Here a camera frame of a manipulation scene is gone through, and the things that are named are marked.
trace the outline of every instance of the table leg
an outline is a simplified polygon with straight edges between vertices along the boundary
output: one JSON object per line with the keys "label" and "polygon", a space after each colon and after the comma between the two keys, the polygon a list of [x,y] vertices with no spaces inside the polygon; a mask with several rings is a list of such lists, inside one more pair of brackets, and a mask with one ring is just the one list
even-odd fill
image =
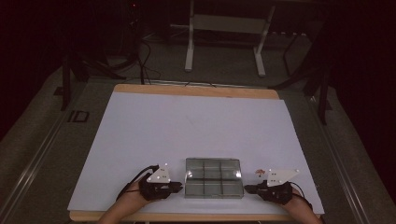
{"label": "table leg", "polygon": [[268,30],[270,28],[271,19],[274,15],[274,12],[275,12],[275,6],[272,6],[268,13],[267,20],[265,21],[260,43],[257,47],[253,48],[254,58],[256,59],[256,65],[257,65],[257,71],[259,73],[259,77],[265,77],[264,64],[262,63],[262,46],[264,45],[265,38],[268,35]]}
{"label": "table leg", "polygon": [[186,65],[184,67],[184,70],[186,72],[192,71],[192,59],[194,56],[193,33],[194,33],[194,1],[190,0],[189,46],[187,48]]}

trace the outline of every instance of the hand-mounted device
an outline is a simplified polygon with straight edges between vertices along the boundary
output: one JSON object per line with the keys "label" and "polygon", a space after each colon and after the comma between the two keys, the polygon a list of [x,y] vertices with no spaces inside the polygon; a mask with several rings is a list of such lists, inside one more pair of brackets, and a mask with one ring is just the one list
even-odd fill
{"label": "hand-mounted device", "polygon": [[153,174],[146,173],[139,181],[140,194],[147,200],[166,199],[171,193],[178,193],[183,189],[180,182],[172,182],[169,178],[169,172],[165,164],[164,167],[153,165],[142,170],[134,179],[129,182],[119,193],[117,199],[128,191],[128,188],[136,179],[148,170],[152,170]]}

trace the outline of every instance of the wooden border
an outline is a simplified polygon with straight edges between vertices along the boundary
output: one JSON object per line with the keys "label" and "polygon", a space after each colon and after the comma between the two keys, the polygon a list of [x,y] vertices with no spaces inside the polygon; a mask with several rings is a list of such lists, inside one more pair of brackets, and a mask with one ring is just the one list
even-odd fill
{"label": "wooden border", "polygon": [[237,97],[253,99],[275,99],[279,96],[274,90],[196,87],[196,86],[162,86],[162,85],[134,85],[119,84],[114,88],[116,92],[133,92],[146,94],[169,94],[188,96]]}

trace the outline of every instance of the glove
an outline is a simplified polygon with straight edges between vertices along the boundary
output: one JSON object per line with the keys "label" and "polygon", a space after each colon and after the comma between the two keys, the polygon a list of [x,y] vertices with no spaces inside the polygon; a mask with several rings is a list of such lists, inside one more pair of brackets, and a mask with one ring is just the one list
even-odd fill
{"label": "glove", "polygon": [[258,185],[246,185],[245,190],[250,194],[258,194],[263,200],[271,203],[286,204],[292,198],[292,187],[290,182],[283,185],[268,187],[267,181]]}
{"label": "glove", "polygon": [[147,179],[150,176],[151,174],[147,173],[139,181],[140,194],[147,201],[166,199],[171,193],[178,193],[183,189],[180,182],[148,183]]}

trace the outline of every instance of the gray floor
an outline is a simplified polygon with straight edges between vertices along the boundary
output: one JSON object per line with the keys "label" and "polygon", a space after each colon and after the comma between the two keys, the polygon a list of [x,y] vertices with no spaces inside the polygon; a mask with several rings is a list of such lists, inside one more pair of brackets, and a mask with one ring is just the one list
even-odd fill
{"label": "gray floor", "polygon": [[[251,48],[242,46],[209,47],[199,39],[195,47],[193,71],[184,72],[186,45],[184,34],[175,35],[171,43],[161,42],[156,35],[146,38],[151,49],[147,67],[155,84],[172,81],[192,85],[237,85],[265,88],[288,76],[281,55],[290,38],[270,35],[262,53],[267,77],[258,77]],[[300,37],[288,55],[295,68],[309,48]],[[142,58],[149,49],[142,47]],[[133,66],[120,73],[127,83],[138,83],[139,69]],[[74,100],[60,111],[62,98],[53,92],[61,85],[61,70],[51,75],[24,114],[0,143],[1,215],[11,209],[7,223],[65,223],[67,205],[79,173],[90,150],[112,89],[119,81],[100,74],[88,83],[73,82]],[[396,223],[396,208],[364,147],[331,89],[326,113],[328,125],[316,116],[316,103],[303,96],[304,82],[279,92],[286,101],[302,145],[328,224]],[[72,110],[88,111],[86,123],[67,122]],[[22,180],[26,185],[17,185]],[[13,196],[11,203],[7,199]]]}

